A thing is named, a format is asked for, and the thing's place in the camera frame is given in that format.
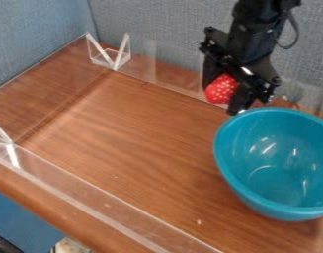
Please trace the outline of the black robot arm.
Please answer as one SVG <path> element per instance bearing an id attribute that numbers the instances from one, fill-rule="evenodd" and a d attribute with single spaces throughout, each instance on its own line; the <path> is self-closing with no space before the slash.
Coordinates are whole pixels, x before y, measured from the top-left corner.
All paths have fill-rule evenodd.
<path id="1" fill-rule="evenodd" d="M 214 27 L 205 28 L 205 41 L 199 50 L 205 55 L 202 88 L 229 74 L 239 83 L 227 114 L 234 116 L 260 100 L 266 104 L 281 78 L 270 64 L 270 55 L 278 45 L 294 47 L 300 28 L 292 9 L 301 0 L 239 0 L 233 10 L 230 32 Z"/>

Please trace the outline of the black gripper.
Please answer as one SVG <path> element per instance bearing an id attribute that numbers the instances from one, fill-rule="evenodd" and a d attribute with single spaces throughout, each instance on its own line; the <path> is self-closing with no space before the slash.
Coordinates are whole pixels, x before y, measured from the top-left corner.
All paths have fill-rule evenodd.
<path id="1" fill-rule="evenodd" d="M 207 88 L 222 75 L 231 75 L 239 82 L 231 97 L 227 114 L 235 116 L 256 100 L 268 103 L 274 89 L 281 84 L 270 65 L 274 42 L 270 33 L 261 27 L 253 29 L 237 22 L 230 33 L 214 27 L 205 28 L 202 87 Z"/>

